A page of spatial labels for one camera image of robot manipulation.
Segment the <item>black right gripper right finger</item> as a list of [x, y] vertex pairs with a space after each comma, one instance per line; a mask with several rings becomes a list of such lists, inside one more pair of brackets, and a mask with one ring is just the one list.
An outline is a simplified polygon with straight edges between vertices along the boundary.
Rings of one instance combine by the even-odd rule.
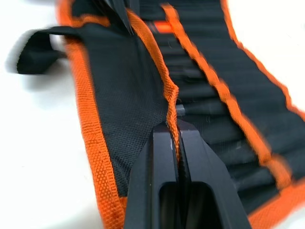
[[190, 123], [178, 128], [187, 170], [183, 223], [187, 229], [249, 229], [247, 214], [228, 170]]

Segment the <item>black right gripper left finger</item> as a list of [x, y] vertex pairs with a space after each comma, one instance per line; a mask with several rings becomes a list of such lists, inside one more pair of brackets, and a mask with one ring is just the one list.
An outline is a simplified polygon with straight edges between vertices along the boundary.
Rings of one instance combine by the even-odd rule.
[[174, 150], [167, 125], [155, 126], [131, 169], [124, 228], [179, 227]]

